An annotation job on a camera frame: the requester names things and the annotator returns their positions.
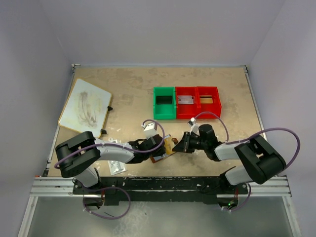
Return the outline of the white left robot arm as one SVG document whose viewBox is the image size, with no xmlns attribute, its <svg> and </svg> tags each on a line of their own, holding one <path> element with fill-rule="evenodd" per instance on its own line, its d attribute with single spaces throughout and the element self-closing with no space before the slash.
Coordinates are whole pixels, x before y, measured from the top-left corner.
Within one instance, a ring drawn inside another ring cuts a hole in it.
<svg viewBox="0 0 316 237">
<path fill-rule="evenodd" d="M 99 172 L 92 165 L 98 160 L 138 164 L 150 157 L 165 154 L 163 138 L 156 134 L 127 143 L 105 142 L 94 138 L 92 132 L 81 133 L 55 148 L 57 163 L 63 178 L 75 178 L 91 194 L 101 190 Z"/>
</svg>

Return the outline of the brown leather card holder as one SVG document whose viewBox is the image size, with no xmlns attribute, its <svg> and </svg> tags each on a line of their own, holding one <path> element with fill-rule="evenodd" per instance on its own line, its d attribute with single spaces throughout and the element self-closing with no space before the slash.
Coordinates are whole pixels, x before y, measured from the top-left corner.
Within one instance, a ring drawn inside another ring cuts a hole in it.
<svg viewBox="0 0 316 237">
<path fill-rule="evenodd" d="M 172 137 L 170 134 L 168 134 L 167 136 L 165 136 L 165 138 L 167 138 L 167 137 L 171 137 L 171 138 L 172 138 L 172 141 L 173 141 L 174 144 L 175 144 L 175 146 L 177 145 L 178 140 L 177 140 L 176 138 Z M 150 159 L 151 159 L 152 163 L 157 163 L 157 162 L 159 162 L 159 161 L 161 161 L 161 160 L 163 160 L 163 159 L 165 159 L 165 158 L 168 158 L 168 157 L 172 156 L 173 154 L 171 154 L 171 155 L 168 156 L 168 155 L 165 153 L 165 147 L 164 147 L 164 145 L 163 145 L 163 147 L 161 148 L 161 151 L 158 151 L 158 154 L 157 154 L 157 155 L 151 156 Z"/>
</svg>

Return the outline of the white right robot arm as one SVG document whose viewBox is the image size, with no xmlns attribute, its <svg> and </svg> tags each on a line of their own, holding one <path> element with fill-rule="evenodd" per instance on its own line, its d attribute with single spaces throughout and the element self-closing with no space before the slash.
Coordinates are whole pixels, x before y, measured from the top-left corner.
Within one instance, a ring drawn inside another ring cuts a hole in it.
<svg viewBox="0 0 316 237">
<path fill-rule="evenodd" d="M 220 175 L 220 189 L 231 193 L 238 184 L 255 182 L 263 184 L 286 168 L 284 158 L 261 136 L 235 144 L 218 141 L 213 127 L 203 124 L 198 134 L 185 132 L 181 141 L 172 149 L 177 153 L 192 154 L 203 150 L 210 160 L 240 160 L 242 165 L 230 168 Z"/>
</svg>

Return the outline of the gold VIP credit card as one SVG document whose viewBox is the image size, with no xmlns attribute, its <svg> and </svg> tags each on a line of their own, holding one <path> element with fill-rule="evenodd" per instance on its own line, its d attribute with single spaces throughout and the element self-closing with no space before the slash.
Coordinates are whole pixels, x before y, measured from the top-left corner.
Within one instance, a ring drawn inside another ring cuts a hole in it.
<svg viewBox="0 0 316 237">
<path fill-rule="evenodd" d="M 169 156 L 173 154 L 172 149 L 174 148 L 175 144 L 172 141 L 171 137 L 167 137 L 164 139 L 164 147 L 165 147 L 165 153 Z"/>
</svg>

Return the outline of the white magnetic stripe card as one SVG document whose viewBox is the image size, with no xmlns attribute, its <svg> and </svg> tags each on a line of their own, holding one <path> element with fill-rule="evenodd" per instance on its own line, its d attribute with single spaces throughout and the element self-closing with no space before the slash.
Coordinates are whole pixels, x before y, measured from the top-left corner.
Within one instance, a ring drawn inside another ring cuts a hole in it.
<svg viewBox="0 0 316 237">
<path fill-rule="evenodd" d="M 194 104 L 194 96 L 191 95 L 178 95 L 177 102 L 179 105 L 191 105 Z"/>
</svg>

